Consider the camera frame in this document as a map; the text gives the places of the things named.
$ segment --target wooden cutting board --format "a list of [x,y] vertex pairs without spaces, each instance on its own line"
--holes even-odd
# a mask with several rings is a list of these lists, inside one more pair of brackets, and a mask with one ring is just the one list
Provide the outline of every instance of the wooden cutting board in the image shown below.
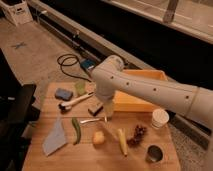
[[[54,98],[54,92],[58,87],[72,89],[73,84],[50,84],[41,117],[24,162],[24,171],[181,170],[168,126],[165,125],[159,130],[152,128],[150,126],[150,113],[115,112],[113,119],[107,123],[99,121],[81,125],[82,139],[80,144],[74,146],[73,142],[76,139],[76,134],[71,124],[71,118],[75,116],[79,121],[91,118],[92,116],[89,115],[87,109],[97,99],[95,97],[87,99],[76,105],[72,111],[61,115],[56,107],[59,101]],[[92,90],[93,87],[93,84],[87,85],[88,90]],[[46,157],[42,150],[42,143],[51,131],[58,116],[62,117],[68,144]],[[127,138],[131,138],[136,125],[147,127],[147,134],[140,146],[129,148],[128,156],[124,157],[120,150],[117,129],[125,128]],[[106,142],[97,148],[92,145],[92,135],[99,130],[104,132]],[[157,145],[162,149],[164,156],[160,162],[151,164],[146,162],[146,152],[150,145]]]

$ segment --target metal cup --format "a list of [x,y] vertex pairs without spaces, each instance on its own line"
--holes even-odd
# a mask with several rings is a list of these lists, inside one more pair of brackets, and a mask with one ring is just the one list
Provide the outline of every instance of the metal cup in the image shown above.
[[163,152],[160,149],[160,147],[156,145],[151,145],[149,146],[147,150],[147,155],[146,155],[146,161],[149,163],[155,163],[163,158]]

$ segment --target yellow banana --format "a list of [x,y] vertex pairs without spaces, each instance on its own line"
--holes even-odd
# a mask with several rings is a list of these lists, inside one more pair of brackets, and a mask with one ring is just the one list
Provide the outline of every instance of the yellow banana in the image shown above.
[[118,129],[117,132],[118,132],[118,138],[119,138],[121,150],[122,150],[124,156],[127,156],[127,151],[128,150],[127,150],[125,130]]

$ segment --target electrical cord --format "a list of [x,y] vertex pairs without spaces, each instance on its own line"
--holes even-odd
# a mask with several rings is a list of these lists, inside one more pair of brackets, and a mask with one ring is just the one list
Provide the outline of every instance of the electrical cord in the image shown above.
[[[75,61],[71,64],[65,64],[66,61],[70,60],[70,59],[75,59]],[[69,76],[69,77],[73,77],[73,78],[79,78],[79,79],[82,79],[82,80],[86,80],[88,82],[91,82],[91,80],[87,79],[87,78],[84,78],[84,77],[80,77],[80,76],[76,76],[76,75],[72,75],[72,74],[69,74],[67,73],[65,70],[64,70],[64,67],[71,67],[75,64],[79,64],[80,65],[80,61],[78,59],[78,57],[74,54],[64,54],[64,55],[61,55],[57,58],[57,63],[60,65],[60,70],[63,74]]]

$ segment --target green pepper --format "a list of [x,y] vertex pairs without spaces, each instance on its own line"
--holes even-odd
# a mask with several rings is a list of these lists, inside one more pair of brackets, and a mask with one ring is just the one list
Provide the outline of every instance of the green pepper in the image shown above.
[[73,143],[73,145],[76,145],[81,141],[81,127],[78,123],[77,118],[75,118],[75,117],[72,118],[72,125],[75,128],[76,135],[77,135],[77,138],[76,138],[75,142]]

